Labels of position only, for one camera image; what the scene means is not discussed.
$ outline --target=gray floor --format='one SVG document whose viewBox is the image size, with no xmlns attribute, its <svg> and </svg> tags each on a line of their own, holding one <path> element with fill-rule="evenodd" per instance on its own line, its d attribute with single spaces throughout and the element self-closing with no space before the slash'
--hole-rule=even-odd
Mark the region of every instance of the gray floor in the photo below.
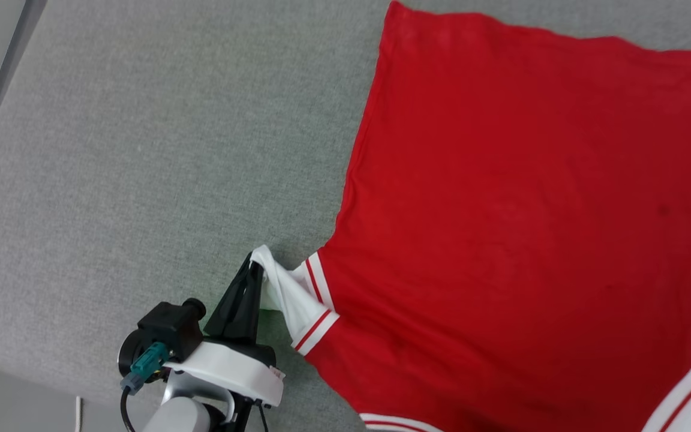
<svg viewBox="0 0 691 432">
<path fill-rule="evenodd" d="M 74 430 L 75 397 L 0 372 L 0 431 L 69 432 Z M 130 412 L 143 430 L 149 413 Z M 84 432 L 124 432 L 117 407 L 85 403 Z"/>
</svg>

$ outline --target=robotic arm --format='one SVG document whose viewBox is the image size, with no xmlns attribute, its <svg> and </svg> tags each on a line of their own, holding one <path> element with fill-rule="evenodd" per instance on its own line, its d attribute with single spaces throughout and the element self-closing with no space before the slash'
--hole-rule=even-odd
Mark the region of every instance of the robotic arm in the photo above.
<svg viewBox="0 0 691 432">
<path fill-rule="evenodd" d="M 164 380 L 162 405 L 143 432 L 244 432 L 253 407 L 279 406 L 284 374 L 274 348 L 259 345 L 257 325 L 263 268 L 249 255 L 200 331 L 206 307 L 193 298 L 183 305 L 159 303 L 121 347 L 118 367 L 122 419 L 127 396 L 144 383 Z M 194 397 L 222 402 L 224 412 Z"/>
</svg>

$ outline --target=gray fabric surface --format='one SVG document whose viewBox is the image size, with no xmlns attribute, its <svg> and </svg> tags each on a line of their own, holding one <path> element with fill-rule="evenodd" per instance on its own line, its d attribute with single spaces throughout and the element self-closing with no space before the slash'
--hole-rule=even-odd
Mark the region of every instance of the gray fabric surface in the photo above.
<svg viewBox="0 0 691 432">
<path fill-rule="evenodd" d="M 691 49 L 691 2 L 408 4 Z M 214 307 L 255 246 L 292 267 L 323 244 L 386 8 L 50 0 L 0 108 L 0 369 L 115 404 L 154 304 Z M 261 333 L 288 374 L 272 430 L 363 429 L 277 314 Z"/>
</svg>

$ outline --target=teal connector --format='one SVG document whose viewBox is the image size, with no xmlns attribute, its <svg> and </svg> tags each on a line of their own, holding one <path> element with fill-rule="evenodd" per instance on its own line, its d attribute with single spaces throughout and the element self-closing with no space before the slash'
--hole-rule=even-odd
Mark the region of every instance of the teal connector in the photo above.
<svg viewBox="0 0 691 432">
<path fill-rule="evenodd" d="M 166 361 L 170 360 L 170 349 L 162 342 L 154 342 L 148 350 L 143 352 L 137 360 L 132 363 L 129 374 L 121 380 L 121 389 L 130 389 L 130 394 L 134 395 L 143 384 L 159 371 Z"/>
</svg>

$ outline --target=red stripe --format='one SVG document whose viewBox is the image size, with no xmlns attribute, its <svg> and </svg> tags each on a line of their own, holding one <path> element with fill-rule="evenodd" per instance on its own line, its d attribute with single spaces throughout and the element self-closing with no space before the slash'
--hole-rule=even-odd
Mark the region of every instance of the red stripe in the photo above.
<svg viewBox="0 0 691 432">
<path fill-rule="evenodd" d="M 313 270 L 311 269 L 311 263 L 309 260 L 305 260 L 305 267 L 308 268 L 308 275 L 311 277 L 311 284 L 313 284 L 313 290 L 316 292 L 316 298 L 319 299 L 319 303 L 324 304 L 322 295 L 319 293 L 319 285 L 316 284 L 316 279 L 313 277 Z"/>
<path fill-rule="evenodd" d="M 660 429 L 660 432 L 666 432 L 668 428 L 671 426 L 672 423 L 674 423 L 674 420 L 677 418 L 677 415 L 681 412 L 681 410 L 685 407 L 685 405 L 688 404 L 689 400 L 691 399 L 691 391 L 689 394 L 682 400 L 682 403 L 679 404 L 679 407 L 672 413 L 672 415 L 668 418 L 668 421 L 666 421 L 665 424 L 663 424 L 663 428 Z"/>
<path fill-rule="evenodd" d="M 313 326 L 311 326 L 311 329 L 308 331 L 308 333 L 305 334 L 305 336 L 302 337 L 300 342 L 295 346 L 295 351 L 299 351 L 300 347 L 302 347 L 303 344 L 305 344 L 305 341 L 308 341 L 308 338 L 311 336 L 311 334 L 316 330 L 316 328 L 324 321 L 324 318 L 329 315 L 329 309 L 327 309 L 321 317 L 319 317 L 318 320 L 316 320 L 316 323 L 313 323 Z"/>
<path fill-rule="evenodd" d="M 417 427 L 414 427 L 414 426 L 409 426 L 407 424 L 393 423 L 392 421 L 370 420 L 370 421 L 365 421 L 364 424 L 376 424 L 378 426 L 401 426 L 401 427 L 406 427 L 406 429 L 417 430 L 417 432 L 427 432 L 426 430 L 423 430 L 423 429 L 417 429 Z"/>
</svg>

